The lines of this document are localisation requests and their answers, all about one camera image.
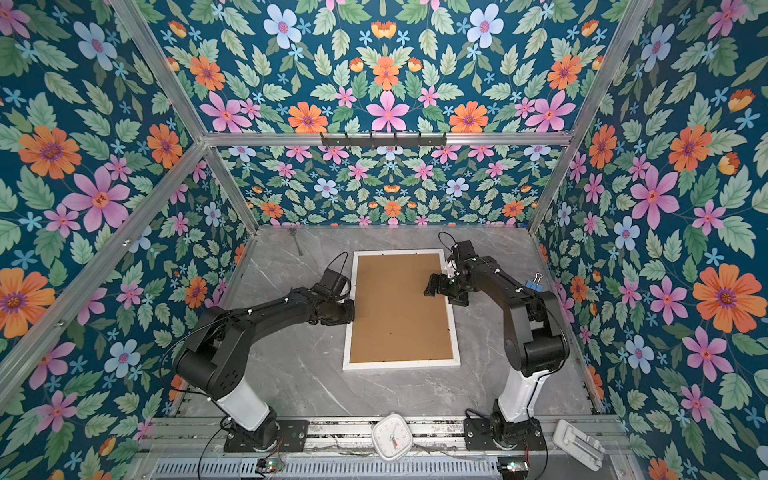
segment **orange flower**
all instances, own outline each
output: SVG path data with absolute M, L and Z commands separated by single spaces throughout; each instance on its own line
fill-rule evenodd
M 576 81 L 576 75 L 581 72 L 581 58 L 578 55 L 571 57 L 565 55 L 562 61 L 556 61 L 552 65 L 552 71 L 547 75 L 550 88 L 565 90 L 565 88 Z
M 670 470 L 664 460 L 656 458 L 650 460 L 648 474 L 650 474 L 653 480 L 679 480 L 677 473 L 674 470 Z
M 245 243 L 241 243 L 235 249 L 235 265 L 240 263 L 240 259 L 243 258 L 243 252 L 245 252 Z
M 395 65 L 391 57 L 381 57 L 379 64 L 373 67 L 373 74 L 376 76 L 373 80 L 384 90 L 392 90 L 392 86 L 400 82 L 397 78 L 399 73 L 400 67 Z
M 206 284 L 207 282 L 203 280 L 202 276 L 190 280 L 190 285 L 187 287 L 186 292 L 187 298 L 184 299 L 184 302 L 190 308 L 197 308 L 202 305 L 203 300 L 205 300 L 205 294 L 208 293 Z
M 147 146 L 153 149 L 152 158 L 170 169 L 179 161 L 182 153 L 179 136 L 175 131 L 170 131 L 166 124 L 152 125 L 149 133 L 152 135 L 147 137 Z
M 584 285 L 584 279 L 579 275 L 571 280 L 571 293 L 574 295 L 574 300 L 579 303 L 587 299 L 587 286 Z
M 104 470 L 99 470 L 94 476 L 86 478 L 86 480 L 112 480 L 112 474 L 104 473 Z
M 602 168 L 614 157 L 616 148 L 616 129 L 613 125 L 603 125 L 600 131 L 592 137 L 592 145 L 589 147 L 589 163 L 592 167 Z
M 353 59 L 352 59 L 352 60 L 349 62 L 349 69 L 350 69 L 351 71 L 362 71 L 362 67 L 363 67 L 363 65 L 362 65 L 362 59 L 361 59 L 360 57 L 358 57 L 358 58 L 353 58 Z
M 597 20 L 590 20 L 589 22 L 585 23 L 583 27 L 581 27 L 581 34 L 585 37 L 592 35 L 594 31 L 598 29 L 599 24 L 600 22 Z
M 504 205 L 504 216 L 505 217 L 516 217 L 519 214 L 523 213 L 523 210 L 525 209 L 525 205 L 522 202 L 510 202 L 506 205 Z
M 712 143 L 712 134 L 704 132 L 703 125 L 697 125 L 693 130 L 686 127 L 680 132 L 680 138 L 672 140 L 670 147 L 670 163 L 674 164 L 676 171 L 688 170 L 692 172 L 699 166 L 699 162 L 707 158 L 710 149 L 707 145 Z
M 373 22 L 371 31 L 376 38 L 392 38 L 397 31 L 397 24 L 395 22 Z
M 172 22 L 168 22 L 168 28 L 176 34 L 178 38 L 184 38 L 187 36 L 187 27 L 183 26 L 181 23 L 173 20 Z
M 478 106 L 476 101 L 468 101 L 466 106 L 459 105 L 449 120 L 453 125 L 451 131 L 455 134 L 479 134 L 488 124 L 488 117 L 485 116 L 487 113 L 488 109 Z
M 600 374 L 597 373 L 592 365 L 589 365 L 589 373 L 592 375 L 592 382 L 594 383 L 594 389 L 598 391 L 598 396 L 600 397 L 600 400 L 603 399 L 605 396 L 605 392 L 603 392 L 602 386 L 603 386 L 603 379 L 600 378 Z
M 43 288 L 48 279 L 38 272 L 24 278 L 20 268 L 0 270 L 0 329 L 5 327 L 5 338 L 22 336 L 45 313 L 44 305 L 55 300 L 52 288 Z
M 720 162 L 717 164 L 717 168 L 724 175 L 735 175 L 739 171 L 741 160 L 739 160 L 739 154 L 736 152 L 730 152 L 723 155 Z
M 739 277 L 738 266 L 722 263 L 720 274 L 709 267 L 699 277 L 703 283 L 694 284 L 694 298 L 702 300 L 696 305 L 702 318 L 715 317 L 715 328 L 725 333 L 733 331 L 734 323 L 741 333 L 757 328 L 751 315 L 764 317 L 768 302 L 752 295 L 763 288 L 752 273 Z
M 751 90 L 736 90 L 733 95 L 730 96 L 728 101 L 728 108 L 731 111 L 739 111 L 746 108 L 747 105 L 752 103 L 755 99 L 755 94 Z
M 184 385 L 184 379 L 182 379 L 178 375 L 174 375 L 174 379 L 170 381 L 170 386 L 176 390 L 181 389 L 183 385 Z M 176 390 L 168 391 L 168 399 L 172 402 L 176 399 L 176 397 L 179 396 L 179 392 L 177 392 Z
M 114 444 L 117 441 L 117 437 L 110 437 L 106 440 L 104 440 L 104 443 L 101 444 L 101 447 L 98 449 L 98 454 L 102 457 L 105 457 L 112 453 L 112 449 L 114 449 Z
M 387 205 L 384 207 L 384 213 L 394 218 L 402 213 L 402 211 L 400 211 L 401 209 L 402 207 L 400 207 L 400 204 L 392 201 L 387 203 Z
M 283 208 L 274 202 L 264 202 L 261 204 L 261 210 L 265 215 L 271 218 L 280 218 L 283 216 Z
M 208 61 L 207 57 L 192 57 L 190 71 L 197 83 L 204 85 L 208 90 L 216 91 L 224 89 L 224 74 L 221 67 L 215 61 Z
M 80 147 L 58 128 L 51 132 L 43 125 L 35 127 L 34 136 L 24 134 L 18 142 L 24 147 L 18 151 L 22 161 L 32 164 L 30 170 L 41 177 L 50 174 L 53 179 L 64 178 L 64 174 L 71 174 L 74 166 L 80 164 L 81 156 L 74 153 Z
M 297 107 L 291 107 L 288 113 L 291 116 L 288 123 L 296 128 L 298 134 L 324 134 L 328 131 L 326 130 L 328 119 L 320 114 L 320 109 L 316 105 L 310 107 L 305 101 L 300 101 Z
M 410 60 L 408 60 L 408 69 L 413 72 L 417 72 L 424 68 L 424 65 L 422 65 L 422 61 L 419 60 L 416 57 L 411 57 Z

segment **floral wallpaper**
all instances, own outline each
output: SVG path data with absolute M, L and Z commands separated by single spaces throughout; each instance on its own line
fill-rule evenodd
M 541 252 L 648 476 L 763 480 L 768 3 L 658 3 Z
M 152 28 L 211 131 L 544 132 L 572 125 L 626 4 L 167 0 Z
M 1 359 L 189 138 L 106 4 L 2 0 L 0 34 Z
M 245 147 L 222 150 L 259 223 L 519 227 L 560 150 L 507 147 Z
M 221 301 L 246 241 L 201 161 L 5 407 L 0 478 L 123 478 L 181 385 L 162 355 Z

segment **clock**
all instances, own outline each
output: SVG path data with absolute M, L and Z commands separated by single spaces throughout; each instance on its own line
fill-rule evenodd
M 385 417 L 373 426 L 371 439 L 376 453 L 385 462 L 394 462 L 413 447 L 413 435 L 408 424 L 396 413 Z

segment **pink flower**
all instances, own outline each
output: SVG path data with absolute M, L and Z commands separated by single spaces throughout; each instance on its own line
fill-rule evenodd
M 371 130 L 381 131 L 386 127 L 387 132 L 391 132 L 394 127 L 395 130 L 405 130 L 406 123 L 400 118 L 408 113 L 409 106 L 406 104 L 395 105 L 395 95 L 389 91 L 384 90 L 381 97 L 381 106 L 368 105 L 366 110 L 374 117 L 378 117 L 371 124 Z
M 645 154 L 642 154 L 640 158 L 632 159 L 632 167 L 629 169 L 629 173 L 632 174 L 632 181 L 637 181 L 638 178 L 645 180 L 645 171 L 650 167 L 650 162 L 645 161 Z
M 216 285 L 216 289 L 214 290 L 214 294 L 211 295 L 211 298 L 205 299 L 205 308 L 211 308 L 212 306 L 219 306 L 221 303 L 221 298 L 227 291 L 227 282 L 222 279 L 222 283 L 219 283 Z
M 45 379 L 48 378 L 49 371 L 51 375 L 64 375 L 69 370 L 69 367 L 64 360 L 59 359 L 72 353 L 72 350 L 74 350 L 74 343 L 67 342 L 46 353 L 42 360 L 40 360 L 40 363 L 38 363 L 38 368 L 29 377 L 29 386 L 33 390 L 40 388 L 40 385 L 45 383 Z
M 134 440 L 137 442 L 142 440 L 145 436 L 150 435 L 152 433 L 152 417 L 136 425 L 136 430 Z
M 254 104 L 253 100 L 250 98 L 246 101 L 240 100 L 240 113 L 241 114 L 248 114 L 248 118 L 253 120 L 254 118 L 261 118 L 261 105 Z
M 697 384 L 694 383 L 690 390 L 686 386 L 680 387 L 680 390 L 682 390 L 685 396 L 685 399 L 680 404 L 684 409 L 690 410 L 690 416 L 694 418 L 696 423 L 701 422 L 701 419 L 705 419 L 708 422 L 714 421 L 710 408 L 715 402 L 709 397 L 701 396 L 701 389 Z
M 725 213 L 725 207 L 715 208 L 715 203 L 712 200 L 707 201 L 704 208 L 694 208 L 694 214 L 698 217 L 694 220 L 694 227 L 701 227 L 701 231 L 704 235 L 709 236 L 712 231 L 712 227 L 721 229 L 725 227 L 725 224 L 720 219 Z
M 326 0 L 326 8 L 333 12 L 333 6 L 338 3 L 339 5 L 346 5 L 346 0 Z
M 200 109 L 206 115 L 215 117 L 214 130 L 225 131 L 229 129 L 230 132 L 239 134 L 242 130 L 240 127 L 250 127 L 253 125 L 250 120 L 245 118 L 240 113 L 240 102 L 237 100 L 229 100 L 227 106 L 224 106 L 224 100 L 218 94 L 208 92 L 208 101 L 213 105 L 202 104 Z
M 497 176 L 500 177 L 504 173 L 504 165 L 502 165 L 502 161 L 498 161 L 495 164 L 491 162 L 491 165 L 485 172 L 490 175 L 491 178 Z
M 104 167 L 96 169 L 94 179 L 83 174 L 74 174 L 74 183 L 85 192 L 83 194 L 69 194 L 61 202 L 64 206 L 76 211 L 88 209 L 83 217 L 85 230 L 93 232 L 101 227 L 101 218 L 107 221 L 110 227 L 118 228 L 128 218 L 128 210 L 118 203 L 119 200 L 128 198 L 131 189 L 125 185 L 115 185 L 109 178 L 109 171 Z
M 368 169 L 362 166 L 360 161 L 357 161 L 354 167 L 349 168 L 349 178 L 354 178 L 355 180 L 368 178 L 368 174 L 366 173 L 367 171 Z
M 184 192 L 189 189 L 190 188 L 185 184 L 179 185 L 176 191 L 170 195 L 170 204 L 175 205 L 176 202 L 181 202 L 182 204 L 185 203 L 187 201 L 187 196 L 184 195 Z
M 420 180 L 426 180 L 435 174 L 435 172 L 432 171 L 432 165 L 427 166 L 427 164 L 424 162 L 422 162 L 422 164 L 418 167 L 414 168 L 413 171 L 416 172 L 416 178 Z
M 528 118 L 528 114 L 532 114 L 536 110 L 535 102 L 528 100 L 527 97 L 523 98 L 523 101 L 519 104 L 515 104 L 515 108 L 517 109 L 515 116 L 523 118 Z
M 440 0 L 419 0 L 419 3 L 422 5 L 429 3 L 429 6 L 432 7 L 432 10 L 437 10 L 440 7 Z
M 579 330 L 581 332 L 578 335 L 581 337 L 581 341 L 588 345 L 592 341 L 592 332 L 586 326 L 582 326 Z
M 24 24 L 30 20 L 29 15 L 13 9 L 13 0 L 0 0 L 0 32 L 3 35 L 12 35 L 16 30 L 22 37 L 29 38 L 29 31 Z
M 584 231 L 592 235 L 598 229 L 598 217 L 589 212 L 584 218 Z
M 190 219 L 184 218 L 184 214 L 178 213 L 176 215 L 171 215 L 170 221 L 173 222 L 170 228 L 176 232 L 176 235 L 179 237 L 190 231 Z
M 587 161 L 587 154 L 576 154 L 576 157 L 571 160 L 568 165 L 571 168 L 571 180 L 575 180 L 576 183 L 581 181 L 581 175 L 587 173 L 587 168 L 584 163 Z
M 605 187 L 600 185 L 603 181 L 603 174 L 589 174 L 589 183 L 584 185 L 584 191 L 587 192 L 587 203 L 596 204 L 600 200 L 600 194 L 605 192 Z
M 349 152 L 345 151 L 344 147 L 320 147 L 320 151 L 325 152 L 323 160 L 333 160 L 333 163 L 336 165 L 341 164 L 342 158 L 349 158 Z
M 486 157 L 493 157 L 493 145 L 472 145 L 469 151 L 470 157 L 477 157 L 478 161 L 483 161 Z
M 144 292 L 144 289 L 138 286 L 138 283 L 131 282 L 130 285 L 123 283 L 120 285 L 120 290 L 123 292 L 117 297 L 118 302 L 123 302 L 123 308 L 128 310 L 131 308 L 131 304 L 138 305 L 141 303 L 139 296 Z
M 458 155 L 457 151 L 461 148 L 461 145 L 446 145 L 440 147 L 432 152 L 432 158 L 439 158 L 440 164 L 445 164 L 448 160 L 456 160 Z
M 37 432 L 40 433 L 52 424 L 51 430 L 58 432 L 64 425 L 64 419 L 74 416 L 78 413 L 78 407 L 70 406 L 78 399 L 77 393 L 70 393 L 67 398 L 64 393 L 58 390 L 51 398 L 51 405 L 42 405 L 36 409 L 40 418 Z
M 293 177 L 293 175 L 296 175 L 296 171 L 293 169 L 292 164 L 286 165 L 285 162 L 280 162 L 277 165 L 277 172 L 280 174 L 281 177 L 285 177 L 288 180 Z
M 714 12 L 707 19 L 708 24 L 714 25 L 710 34 L 707 35 L 707 40 L 715 38 L 718 32 L 723 37 L 727 37 L 733 28 L 733 21 L 742 18 L 750 10 L 742 0 L 723 0 L 720 3 L 720 8 L 722 9 L 721 12 Z
M 650 293 L 659 299 L 654 300 L 650 304 L 650 309 L 654 312 L 663 310 L 664 314 L 662 316 L 667 325 L 670 325 L 674 319 L 672 312 L 680 318 L 688 318 L 688 310 L 686 310 L 682 304 L 678 303 L 685 300 L 688 290 L 685 290 L 682 286 L 672 290 L 672 280 L 670 280 L 670 277 L 665 276 L 664 279 L 661 280 L 661 288 L 659 288 L 658 285 L 651 285 Z
M 49 232 L 58 232 L 62 237 L 69 237 L 69 230 L 80 230 L 80 224 L 75 222 L 74 219 L 78 217 L 78 212 L 67 212 L 67 207 L 59 204 L 56 207 L 56 211 L 48 210 L 43 213 L 45 218 L 50 222 L 45 226 L 45 229 Z
M 630 308 L 634 308 L 634 303 L 642 298 L 637 292 L 637 282 L 631 282 L 626 278 L 624 286 L 619 286 L 619 292 L 621 292 L 621 302 L 629 303 Z
M 659 209 L 668 214 L 680 209 L 680 205 L 677 204 L 677 198 L 673 195 L 663 195 L 672 190 L 675 184 L 677 184 L 677 172 L 670 172 L 664 175 L 660 182 L 659 171 L 654 166 L 649 167 L 648 172 L 645 174 L 645 187 L 635 184 L 630 189 L 632 197 L 642 200 L 632 209 L 632 218 L 642 218 L 647 212 L 648 226 L 655 230 L 661 221 Z
M 440 94 L 435 91 L 435 87 L 429 87 L 429 90 L 422 88 L 422 96 L 419 97 L 419 101 L 424 102 L 424 108 L 429 105 L 437 105 L 437 99 L 440 98 Z
M 296 157 L 296 161 L 300 164 L 304 163 L 305 158 L 312 158 L 309 145 L 289 145 L 286 148 L 288 149 L 286 152 L 288 158 Z
M 348 108 L 352 108 L 352 102 L 357 101 L 355 95 L 352 94 L 352 88 L 339 87 L 339 91 L 334 94 L 336 100 L 339 101 L 339 106 L 346 105 Z
M 733 367 L 728 360 L 718 353 L 725 352 L 728 342 L 724 339 L 714 339 L 709 341 L 710 337 L 707 332 L 701 328 L 696 328 L 696 339 L 692 339 L 689 336 L 683 339 L 685 348 L 689 349 L 691 353 L 688 356 L 688 366 L 692 369 L 697 369 L 703 365 L 704 376 L 709 379 L 710 382 L 717 380 L 717 372 L 715 368 L 723 373 L 731 373 Z
M 552 102 L 549 103 L 544 98 L 538 98 L 536 100 L 535 108 L 538 112 L 537 115 L 531 115 L 531 117 L 525 121 L 525 124 L 529 127 L 538 125 L 536 131 L 549 131 L 549 127 L 552 126 L 552 130 L 562 130 L 565 128 L 565 120 L 560 118 L 562 115 L 570 114 L 576 104 L 565 104 L 565 90 L 560 90 L 552 97 Z
M 115 155 L 109 156 L 109 163 L 104 164 L 104 166 L 107 168 L 107 170 L 111 171 L 110 178 L 112 180 L 117 180 L 118 178 L 120 181 L 128 181 L 128 177 L 126 175 L 130 175 L 134 173 L 132 169 L 129 167 L 126 167 L 127 161 L 125 160 L 125 157 L 117 158 Z
M 96 315 L 104 313 L 104 304 L 102 302 L 97 302 L 96 300 L 103 299 L 106 294 L 106 288 L 100 286 L 96 289 L 94 295 L 91 297 L 91 301 L 88 302 L 88 305 L 86 305 L 85 308 L 80 310 L 80 313 L 78 313 L 78 323 L 85 325 L 91 318 L 91 313 L 95 313 Z
M 194 183 L 199 183 L 200 180 L 205 180 L 208 178 L 205 173 L 205 168 L 207 166 L 208 164 L 205 163 L 205 160 L 197 162 L 197 165 L 194 166 L 194 170 L 192 170 L 192 180 L 194 180 Z
M 558 291 L 558 296 L 560 297 L 560 310 L 562 310 L 563 315 L 565 316 L 565 319 L 568 321 L 568 323 L 573 323 L 575 319 L 571 309 L 574 307 L 574 300 L 568 297 L 568 294 L 565 292 L 565 288 L 563 288 L 562 284 L 556 285 L 555 289 Z

